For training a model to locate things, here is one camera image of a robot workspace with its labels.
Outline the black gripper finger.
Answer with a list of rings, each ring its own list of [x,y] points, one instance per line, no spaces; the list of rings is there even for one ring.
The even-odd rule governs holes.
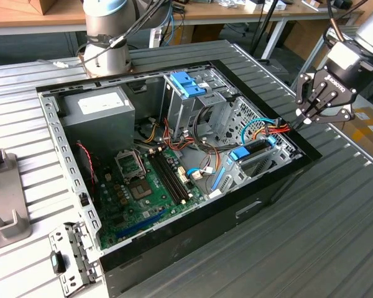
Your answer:
[[[298,124],[311,124],[312,118],[318,114],[317,105],[327,84],[320,81],[314,85],[314,74],[302,73],[297,79],[295,103]]]
[[[331,91],[327,94],[323,91],[321,94],[313,93],[303,105],[303,115],[312,122],[318,124],[347,122],[355,117],[352,103],[356,100],[357,94],[341,94]],[[339,107],[337,113],[327,115],[323,112],[326,109]]]

